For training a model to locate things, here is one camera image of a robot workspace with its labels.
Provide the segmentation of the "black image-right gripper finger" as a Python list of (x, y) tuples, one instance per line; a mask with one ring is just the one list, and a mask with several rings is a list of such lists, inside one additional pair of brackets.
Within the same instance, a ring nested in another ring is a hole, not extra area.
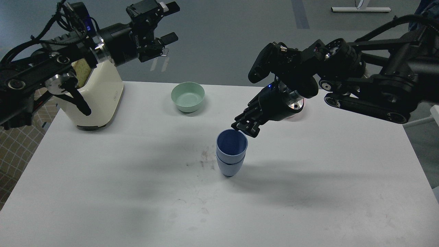
[(248, 103), (248, 107), (235, 117), (235, 121), (239, 119), (260, 119), (262, 120), (263, 111), (259, 105), (259, 100), (253, 99)]
[(260, 119), (239, 119), (232, 123), (232, 128), (241, 131), (247, 136), (256, 138), (260, 132), (259, 126), (262, 125)]

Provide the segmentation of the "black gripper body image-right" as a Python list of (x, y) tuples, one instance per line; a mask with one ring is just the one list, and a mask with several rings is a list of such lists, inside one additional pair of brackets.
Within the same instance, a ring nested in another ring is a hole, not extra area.
[(295, 112), (290, 105), (304, 98), (284, 84), (269, 84), (253, 99), (259, 100), (263, 111), (262, 121), (268, 122), (281, 121), (290, 117)]

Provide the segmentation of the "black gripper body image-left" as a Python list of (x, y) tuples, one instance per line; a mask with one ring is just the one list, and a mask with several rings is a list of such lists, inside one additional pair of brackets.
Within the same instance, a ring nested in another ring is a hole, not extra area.
[(116, 23), (100, 29), (102, 58), (109, 60), (114, 66), (120, 66), (134, 59), (145, 62), (163, 55), (165, 42), (154, 35), (162, 19), (162, 15), (146, 17), (141, 21)]

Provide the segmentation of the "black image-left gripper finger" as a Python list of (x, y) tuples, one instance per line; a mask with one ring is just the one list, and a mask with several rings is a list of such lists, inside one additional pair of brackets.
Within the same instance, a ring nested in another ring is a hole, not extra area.
[(160, 38), (155, 38), (155, 45), (160, 47), (166, 47), (179, 40), (179, 37), (175, 32), (168, 33)]
[(126, 8), (126, 12), (132, 21), (146, 21), (161, 19), (165, 16), (177, 13), (180, 6), (177, 2), (158, 2), (158, 1), (140, 1), (131, 4)]

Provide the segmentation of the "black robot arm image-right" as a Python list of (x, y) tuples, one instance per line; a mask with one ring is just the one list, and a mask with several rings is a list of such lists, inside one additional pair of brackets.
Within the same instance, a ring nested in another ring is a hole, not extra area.
[(272, 42), (248, 73), (251, 83), (273, 74), (232, 128), (257, 137), (268, 121), (298, 114), (318, 89), (331, 107), (405, 124), (420, 103), (438, 104), (438, 1), (394, 19), (353, 42), (315, 41), (299, 51)]

